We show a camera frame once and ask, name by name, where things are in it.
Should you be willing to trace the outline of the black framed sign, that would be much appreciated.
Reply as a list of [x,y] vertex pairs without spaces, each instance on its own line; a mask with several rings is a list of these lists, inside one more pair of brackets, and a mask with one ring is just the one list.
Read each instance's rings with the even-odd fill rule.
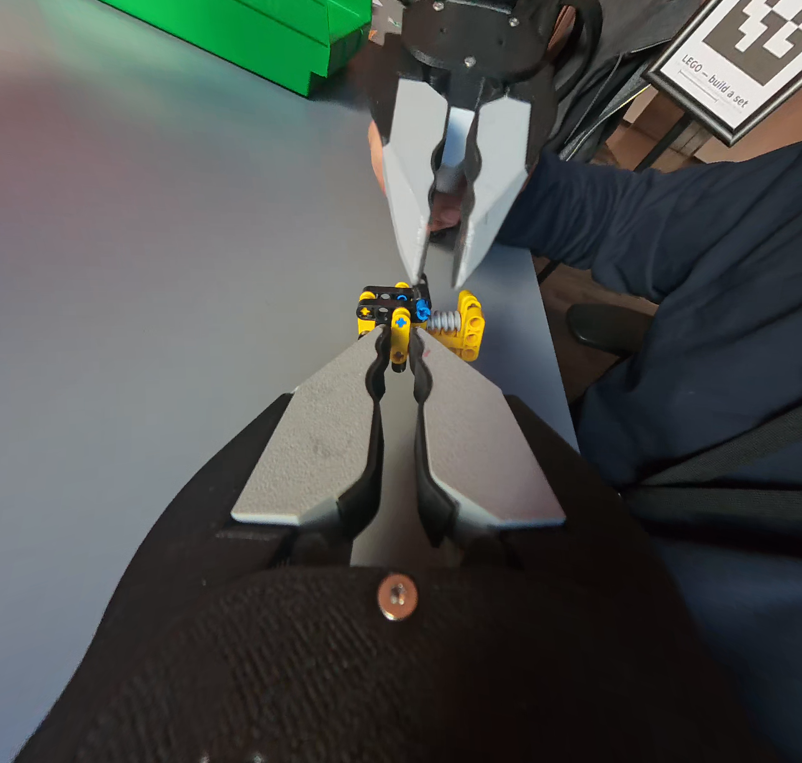
[[644,78],[731,147],[801,85],[801,0],[708,0]]

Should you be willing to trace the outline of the black sign stand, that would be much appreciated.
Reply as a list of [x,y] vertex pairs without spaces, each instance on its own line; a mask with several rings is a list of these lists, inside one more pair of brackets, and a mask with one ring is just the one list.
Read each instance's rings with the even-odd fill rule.
[[653,164],[662,156],[667,149],[677,140],[679,136],[693,123],[694,117],[688,113],[684,113],[671,128],[657,141],[654,147],[650,149],[646,156],[634,167],[635,173],[651,168]]

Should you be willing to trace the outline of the grey jacket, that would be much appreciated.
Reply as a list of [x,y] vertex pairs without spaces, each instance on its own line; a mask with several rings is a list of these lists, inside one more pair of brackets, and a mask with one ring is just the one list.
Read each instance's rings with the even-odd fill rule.
[[560,102],[546,149],[589,162],[648,82],[643,75],[703,0],[598,0],[603,29],[596,55]]

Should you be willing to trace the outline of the person's right forearm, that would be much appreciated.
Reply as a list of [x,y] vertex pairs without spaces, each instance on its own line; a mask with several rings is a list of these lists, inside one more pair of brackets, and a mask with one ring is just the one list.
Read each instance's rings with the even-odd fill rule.
[[687,281],[800,255],[800,143],[742,162],[640,173],[543,153],[496,237],[659,304]]

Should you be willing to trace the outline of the black backpack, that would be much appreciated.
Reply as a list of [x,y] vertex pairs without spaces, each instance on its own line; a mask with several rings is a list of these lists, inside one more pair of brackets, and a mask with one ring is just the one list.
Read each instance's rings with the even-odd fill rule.
[[560,4],[574,11],[574,20],[553,59],[557,101],[568,96],[589,70],[603,27],[602,6],[598,0],[560,0]]

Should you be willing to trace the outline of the person's right hand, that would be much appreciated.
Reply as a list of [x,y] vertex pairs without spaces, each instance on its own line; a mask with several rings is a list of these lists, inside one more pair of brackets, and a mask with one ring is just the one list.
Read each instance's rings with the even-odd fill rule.
[[462,218],[463,199],[461,189],[450,193],[436,191],[431,205],[429,230],[439,232],[458,226]]

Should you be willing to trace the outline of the yellow black lego assembly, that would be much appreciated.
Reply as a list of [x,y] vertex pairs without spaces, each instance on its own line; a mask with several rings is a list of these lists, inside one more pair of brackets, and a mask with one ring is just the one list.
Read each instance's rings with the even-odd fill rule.
[[394,287],[365,287],[355,313],[359,336],[377,326],[390,327],[390,363],[397,373],[406,369],[414,328],[425,330],[468,363],[476,361],[485,331],[482,306],[470,291],[459,293],[455,310],[435,310],[426,277],[415,285],[398,282]]

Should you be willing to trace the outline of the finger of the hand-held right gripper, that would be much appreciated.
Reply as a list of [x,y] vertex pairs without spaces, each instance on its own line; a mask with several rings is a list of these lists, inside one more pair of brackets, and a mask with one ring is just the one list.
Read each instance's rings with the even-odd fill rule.
[[528,177],[530,114],[529,103],[504,96],[482,104],[475,116],[465,149],[453,288],[463,287],[482,263]]
[[428,83],[399,80],[383,176],[399,256],[413,284],[424,272],[436,178],[433,158],[444,143],[447,116],[446,98]]

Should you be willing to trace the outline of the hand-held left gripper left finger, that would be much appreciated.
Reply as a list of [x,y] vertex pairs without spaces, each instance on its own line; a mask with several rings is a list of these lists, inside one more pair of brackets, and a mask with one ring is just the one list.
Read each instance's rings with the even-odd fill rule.
[[376,327],[289,395],[230,515],[246,525],[358,537],[383,475],[386,328]]

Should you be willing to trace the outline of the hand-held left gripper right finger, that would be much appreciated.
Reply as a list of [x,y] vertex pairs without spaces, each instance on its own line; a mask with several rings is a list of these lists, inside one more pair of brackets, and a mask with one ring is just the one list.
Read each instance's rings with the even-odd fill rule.
[[421,329],[410,336],[410,365],[417,507],[431,545],[563,526],[565,511],[503,392]]

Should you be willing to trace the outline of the green plastic bin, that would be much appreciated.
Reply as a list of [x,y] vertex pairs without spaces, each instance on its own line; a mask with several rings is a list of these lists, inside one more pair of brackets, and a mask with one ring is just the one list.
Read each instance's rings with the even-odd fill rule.
[[367,43],[372,0],[99,0],[308,96]]

